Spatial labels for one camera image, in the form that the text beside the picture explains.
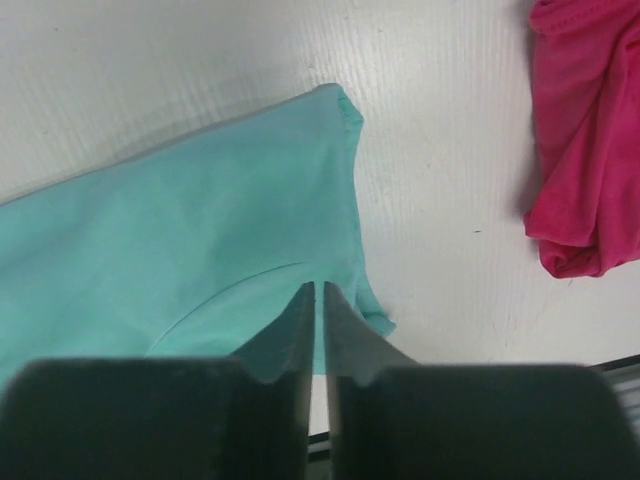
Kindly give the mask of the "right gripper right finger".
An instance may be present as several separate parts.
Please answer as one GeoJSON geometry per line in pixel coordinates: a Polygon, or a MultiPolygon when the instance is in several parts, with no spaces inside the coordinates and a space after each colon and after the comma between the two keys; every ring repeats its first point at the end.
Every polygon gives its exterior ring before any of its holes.
{"type": "Polygon", "coordinates": [[[423,365],[324,287],[336,479],[635,479],[639,443],[579,365],[423,365]]]}

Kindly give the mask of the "teal t-shirt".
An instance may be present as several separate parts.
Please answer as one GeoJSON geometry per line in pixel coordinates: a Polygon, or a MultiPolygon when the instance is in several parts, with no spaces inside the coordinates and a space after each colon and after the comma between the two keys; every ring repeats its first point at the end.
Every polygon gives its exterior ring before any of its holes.
{"type": "Polygon", "coordinates": [[[1,208],[1,378],[39,359],[224,356],[307,282],[378,333],[336,84],[1,208]]]}

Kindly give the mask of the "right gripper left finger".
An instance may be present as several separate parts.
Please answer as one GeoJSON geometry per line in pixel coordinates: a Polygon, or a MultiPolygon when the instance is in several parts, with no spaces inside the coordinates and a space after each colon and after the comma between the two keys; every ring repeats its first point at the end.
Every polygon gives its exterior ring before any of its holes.
{"type": "Polygon", "coordinates": [[[301,479],[315,289],[225,357],[27,365],[1,400],[5,479],[301,479]]]}

